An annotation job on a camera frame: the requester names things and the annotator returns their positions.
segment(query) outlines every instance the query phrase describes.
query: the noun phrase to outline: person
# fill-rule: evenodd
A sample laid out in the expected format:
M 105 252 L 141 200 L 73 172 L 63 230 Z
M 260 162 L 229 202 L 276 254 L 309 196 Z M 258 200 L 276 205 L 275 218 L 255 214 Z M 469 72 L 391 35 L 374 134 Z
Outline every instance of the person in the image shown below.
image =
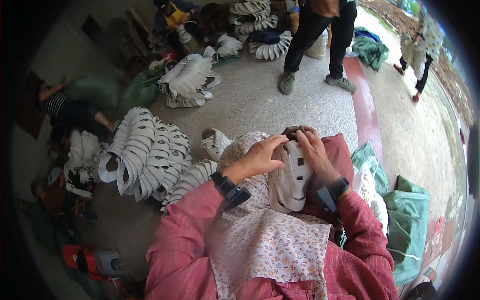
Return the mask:
M 204 42 L 207 46 L 215 46 L 198 27 L 198 23 L 191 19 L 194 14 L 200 12 L 199 6 L 182 0 L 154 0 L 154 5 L 158 7 L 154 34 L 166 37 L 175 52 L 184 56 L 180 36 L 177 32 L 180 24 L 184 25 L 185 30 L 199 43 Z
M 357 87 L 343 77 L 343 57 L 353 38 L 357 5 L 355 0 L 303 0 L 300 3 L 300 24 L 285 57 L 284 73 L 280 91 L 285 95 L 293 92 L 295 73 L 305 51 L 310 48 L 329 24 L 332 24 L 330 47 L 330 74 L 326 77 L 329 85 L 339 86 L 349 92 Z
M 415 86 L 417 93 L 413 96 L 413 101 L 417 103 L 420 101 L 420 95 L 427 83 L 430 65 L 434 60 L 438 59 L 440 48 L 444 42 L 444 34 L 440 25 L 426 12 L 424 6 L 422 6 L 419 13 L 419 23 L 419 29 L 414 40 L 425 50 L 425 53 L 427 54 L 427 62 L 425 63 L 423 77 L 422 79 L 417 80 L 417 85 Z M 407 63 L 403 59 L 403 56 L 400 58 L 400 64 L 401 67 L 397 64 L 394 64 L 393 67 L 395 67 L 395 69 L 403 76 L 405 74 L 405 69 L 407 68 Z
M 81 127 L 105 139 L 115 131 L 119 122 L 110 122 L 88 101 L 68 99 L 62 88 L 62 84 L 49 87 L 43 82 L 39 89 L 40 105 L 55 122 L 68 127 Z
M 65 175 L 62 168 L 53 168 L 47 179 L 37 176 L 30 184 L 30 190 L 54 216 L 75 206 L 74 195 L 70 195 L 65 189 Z
M 340 176 L 353 180 L 341 134 L 321 140 L 302 126 L 296 132 L 314 184 Z M 351 188 L 336 201 L 347 234 L 344 249 L 330 240 L 331 225 L 305 213 L 269 206 L 268 173 L 284 168 L 272 160 L 286 135 L 248 133 L 234 141 L 217 170 L 251 198 L 220 213 L 224 198 L 208 181 L 168 206 L 147 251 L 146 299 L 398 299 L 388 240 L 373 212 Z M 320 216 L 315 203 L 310 211 Z

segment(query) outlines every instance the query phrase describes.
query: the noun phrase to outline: yellow shirt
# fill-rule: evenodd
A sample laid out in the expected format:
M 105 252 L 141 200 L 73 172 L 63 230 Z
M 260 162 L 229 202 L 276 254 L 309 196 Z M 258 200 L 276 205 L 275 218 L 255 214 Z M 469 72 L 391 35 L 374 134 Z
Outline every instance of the yellow shirt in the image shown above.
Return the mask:
M 182 12 L 181 10 L 177 9 L 175 4 L 172 3 L 172 6 L 175 9 L 175 12 L 168 18 L 165 15 L 163 15 L 163 16 L 165 17 L 165 20 L 167 21 L 167 25 L 178 25 L 185 13 Z

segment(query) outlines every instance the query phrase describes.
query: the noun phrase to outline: wrist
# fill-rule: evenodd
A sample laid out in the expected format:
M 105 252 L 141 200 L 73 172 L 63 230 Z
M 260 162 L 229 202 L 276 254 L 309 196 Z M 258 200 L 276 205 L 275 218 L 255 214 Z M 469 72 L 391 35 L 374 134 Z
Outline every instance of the wrist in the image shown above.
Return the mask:
M 330 162 L 322 163 L 313 168 L 317 177 L 322 180 L 322 185 L 330 186 L 337 181 L 342 175 L 330 164 Z
M 247 175 L 245 167 L 239 161 L 231 164 L 225 170 L 223 170 L 222 176 L 228 177 L 228 179 L 230 179 L 230 181 L 235 185 L 238 185 L 245 178 L 249 177 Z

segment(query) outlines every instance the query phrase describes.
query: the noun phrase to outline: red floor stripe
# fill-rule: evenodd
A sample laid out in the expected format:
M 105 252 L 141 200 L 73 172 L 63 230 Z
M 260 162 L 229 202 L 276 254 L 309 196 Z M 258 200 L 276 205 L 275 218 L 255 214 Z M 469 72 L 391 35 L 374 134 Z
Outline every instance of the red floor stripe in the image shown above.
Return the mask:
M 356 58 L 345 57 L 343 65 L 348 80 L 357 86 L 357 91 L 352 93 L 352 101 L 355 118 L 357 119 L 359 146 L 370 142 L 378 161 L 383 163 L 382 137 L 378 126 L 377 111 L 365 74 L 363 74 L 360 63 Z

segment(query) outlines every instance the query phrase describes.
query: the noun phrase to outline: pink jacket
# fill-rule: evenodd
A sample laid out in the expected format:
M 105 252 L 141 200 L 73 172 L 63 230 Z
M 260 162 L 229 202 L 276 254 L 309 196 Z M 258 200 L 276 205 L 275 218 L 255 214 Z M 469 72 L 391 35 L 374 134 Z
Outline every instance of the pink jacket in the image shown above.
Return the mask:
M 150 264 L 145 294 L 148 300 L 216 299 L 215 277 L 204 256 L 205 231 L 213 222 L 223 197 L 210 183 L 186 194 L 168 207 L 147 251 Z M 347 234 L 344 250 L 329 241 L 324 277 L 329 299 L 398 299 L 393 283 L 394 261 L 386 249 L 382 224 L 355 192 L 339 205 Z M 311 281 L 278 283 L 253 278 L 237 299 L 313 299 Z

